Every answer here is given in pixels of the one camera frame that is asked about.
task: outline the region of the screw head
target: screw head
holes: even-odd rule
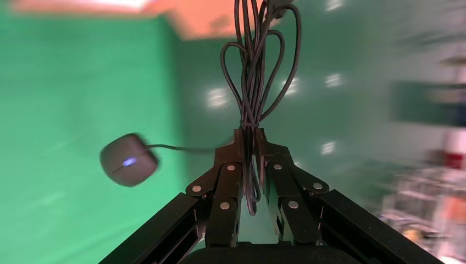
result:
[[[291,201],[291,202],[288,203],[288,206],[290,208],[292,208],[292,209],[296,209],[296,208],[298,208],[299,204],[297,202],[295,202],[295,201]]]
[[[198,193],[198,192],[201,191],[201,189],[202,189],[202,188],[201,188],[199,185],[196,185],[196,186],[194,186],[194,187],[192,188],[192,191],[195,192],[195,193]]]
[[[313,186],[314,188],[316,188],[317,190],[320,190],[320,189],[322,189],[322,187],[323,187],[322,184],[320,184],[320,183],[314,183],[314,185],[312,185],[312,186]]]
[[[221,208],[222,210],[227,210],[228,208],[230,208],[230,204],[227,203],[227,202],[222,202],[222,203],[220,204],[220,208]]]

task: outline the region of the black cable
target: black cable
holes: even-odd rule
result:
[[[264,120],[280,103],[286,91],[295,77],[301,50],[301,18],[298,9],[291,3],[279,4],[283,0],[265,0],[258,10],[256,0],[241,0],[243,11],[244,44],[240,28],[240,0],[235,0],[235,29],[236,42],[228,42],[220,52],[220,64],[225,75],[226,82],[235,96],[241,114],[241,130],[245,147],[245,162],[243,164],[243,189],[246,195],[247,207],[250,215],[256,214],[256,203],[260,200],[260,187],[254,168],[254,138],[259,122]],[[248,1],[251,2],[254,36],[249,24]],[[296,18],[296,45],[295,56],[291,72],[280,91],[278,97],[265,111],[267,100],[273,80],[281,66],[285,53],[285,40],[283,35],[276,30],[269,30],[274,18],[283,16],[285,10],[291,10]],[[275,35],[280,41],[280,53],[275,67],[265,87],[265,41],[268,36]],[[225,64],[225,53],[229,47],[237,47],[240,51],[242,64],[241,72],[241,96],[233,84]]]

